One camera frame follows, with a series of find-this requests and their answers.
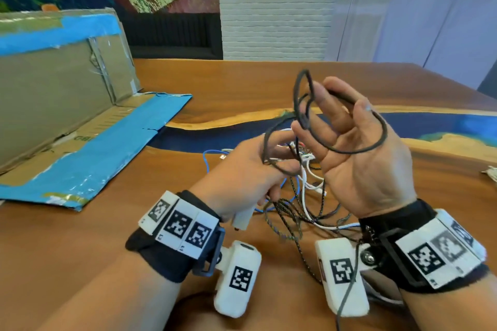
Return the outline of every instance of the black wrist strap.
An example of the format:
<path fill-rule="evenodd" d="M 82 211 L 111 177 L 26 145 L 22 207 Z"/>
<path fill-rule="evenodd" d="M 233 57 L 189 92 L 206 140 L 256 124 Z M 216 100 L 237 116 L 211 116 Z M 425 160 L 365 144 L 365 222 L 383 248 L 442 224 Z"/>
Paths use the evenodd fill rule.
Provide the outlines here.
<path fill-rule="evenodd" d="M 177 194 L 184 201 L 194 205 L 202 211 L 216 217 L 220 220 L 220 216 L 210 209 L 207 204 L 202 202 L 194 194 L 189 191 L 182 191 Z M 126 249 L 139 253 L 143 259 L 161 276 L 173 283 L 182 283 L 192 270 L 196 263 L 196 259 L 190 258 L 179 251 L 173 250 L 169 246 L 155 240 L 159 230 L 164 226 L 167 220 L 167 215 L 162 222 L 156 227 L 153 234 L 150 236 L 141 228 L 135 230 L 126 241 Z M 213 233 L 204 247 L 203 255 L 208 255 L 208 252 L 216 246 L 218 235 Z"/>
<path fill-rule="evenodd" d="M 359 219 L 363 239 L 371 247 L 368 249 L 375 257 L 377 272 L 392 279 L 399 288 L 413 293 L 441 293 L 468 286 L 488 273 L 488 266 L 482 264 L 465 277 L 433 289 L 425 278 L 419 274 L 410 260 L 404 255 L 395 241 L 406 234 L 419 229 L 436 217 L 435 210 L 425 201 L 415 202 L 396 211 Z"/>

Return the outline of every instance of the hand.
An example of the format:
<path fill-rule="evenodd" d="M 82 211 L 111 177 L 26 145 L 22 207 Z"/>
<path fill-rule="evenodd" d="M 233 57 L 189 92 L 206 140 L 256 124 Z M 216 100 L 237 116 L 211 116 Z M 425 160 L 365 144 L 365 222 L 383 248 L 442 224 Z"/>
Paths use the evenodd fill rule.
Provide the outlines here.
<path fill-rule="evenodd" d="M 292 131 L 277 131 L 268 142 L 270 157 L 292 157 L 290 149 L 280 144 L 295 140 Z M 285 175 L 261 160 L 264 136 L 242 141 L 226 158 L 190 189 L 200 200 L 223 218 L 263 205 L 266 195 L 272 201 L 280 198 L 280 184 Z M 298 171 L 299 162 L 284 160 L 278 165 L 287 171 Z"/>
<path fill-rule="evenodd" d="M 352 115 L 327 89 L 357 100 Z M 333 129 L 311 114 L 311 128 L 328 146 L 355 151 L 376 143 L 382 133 L 372 115 L 369 101 L 349 84 L 327 77 L 323 85 L 314 82 L 316 103 Z M 326 183 L 337 200 L 358 218 L 391 212 L 416 200 L 413 161 L 409 148 L 388 125 L 386 141 L 369 152 L 342 155 L 328 150 L 304 131 L 297 121 L 292 130 L 321 163 Z"/>

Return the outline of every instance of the forearm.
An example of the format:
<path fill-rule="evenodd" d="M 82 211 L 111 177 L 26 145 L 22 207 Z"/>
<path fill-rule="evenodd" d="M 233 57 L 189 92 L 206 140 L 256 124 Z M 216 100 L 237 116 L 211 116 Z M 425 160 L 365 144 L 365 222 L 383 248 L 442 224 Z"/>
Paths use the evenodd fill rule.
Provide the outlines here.
<path fill-rule="evenodd" d="M 180 284 L 155 272 L 139 254 L 125 252 L 38 331 L 162 330 Z"/>
<path fill-rule="evenodd" d="M 497 324 L 497 278 L 493 274 L 453 292 L 401 293 L 422 331 L 487 331 Z"/>

